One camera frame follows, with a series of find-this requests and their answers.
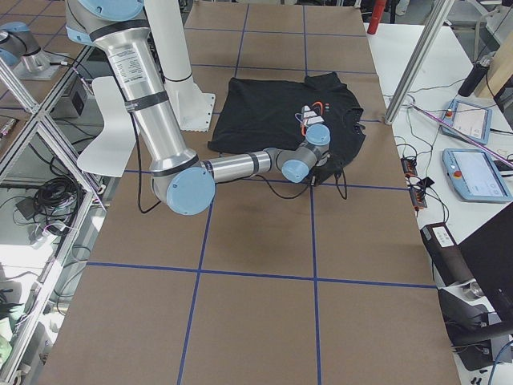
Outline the black monitor arm base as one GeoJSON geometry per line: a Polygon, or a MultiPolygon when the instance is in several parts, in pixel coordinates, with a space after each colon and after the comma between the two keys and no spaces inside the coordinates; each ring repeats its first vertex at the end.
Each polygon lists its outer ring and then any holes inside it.
{"type": "Polygon", "coordinates": [[[438,290],[438,300],[452,347],[468,371],[489,367],[496,359],[512,362],[512,349],[501,351],[512,340],[511,312],[471,305],[445,289],[438,290]]]}

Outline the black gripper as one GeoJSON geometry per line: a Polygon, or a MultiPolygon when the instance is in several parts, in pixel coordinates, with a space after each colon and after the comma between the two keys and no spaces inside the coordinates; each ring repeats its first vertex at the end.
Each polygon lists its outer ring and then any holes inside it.
{"type": "Polygon", "coordinates": [[[325,158],[325,163],[315,166],[311,171],[310,184],[320,185],[335,173],[335,160],[332,156],[325,158]]]}

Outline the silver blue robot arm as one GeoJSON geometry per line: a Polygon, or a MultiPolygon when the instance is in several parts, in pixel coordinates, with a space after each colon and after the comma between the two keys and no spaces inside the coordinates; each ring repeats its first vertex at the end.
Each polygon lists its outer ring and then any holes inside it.
{"type": "Polygon", "coordinates": [[[213,201],[216,184],[276,169],[303,181],[328,158],[330,133],[307,128],[295,150],[259,152],[202,161],[182,136],[207,128],[215,96],[195,84],[176,1],[68,1],[68,36],[101,49],[125,108],[150,152],[151,188],[174,212],[196,215],[213,201]]]}

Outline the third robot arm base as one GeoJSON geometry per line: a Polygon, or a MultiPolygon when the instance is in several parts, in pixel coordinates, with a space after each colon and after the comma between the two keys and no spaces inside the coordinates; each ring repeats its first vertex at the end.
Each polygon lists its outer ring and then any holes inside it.
{"type": "Polygon", "coordinates": [[[1,59],[21,80],[50,81],[59,69],[24,22],[1,25],[1,59]]]}

